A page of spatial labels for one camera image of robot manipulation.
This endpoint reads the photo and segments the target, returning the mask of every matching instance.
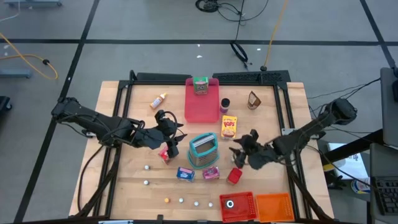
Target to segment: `yellow snack box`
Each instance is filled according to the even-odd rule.
[[[238,117],[235,116],[223,116],[221,124],[221,137],[223,139],[233,139],[236,136],[236,121]]]

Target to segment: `small basket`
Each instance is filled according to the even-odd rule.
[[[197,136],[189,142],[188,161],[195,169],[212,165],[218,158],[218,143],[215,133]]]

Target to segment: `orange bottle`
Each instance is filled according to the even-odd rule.
[[[151,104],[150,107],[152,109],[156,109],[163,101],[166,99],[167,93],[163,93],[160,96],[158,96]]]

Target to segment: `pink tray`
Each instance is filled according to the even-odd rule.
[[[208,93],[196,95],[193,79],[185,81],[185,119],[191,123],[214,123],[220,118],[218,79],[209,78]]]

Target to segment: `orange basket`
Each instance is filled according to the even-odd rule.
[[[292,202],[288,193],[256,195],[260,222],[294,221]]]

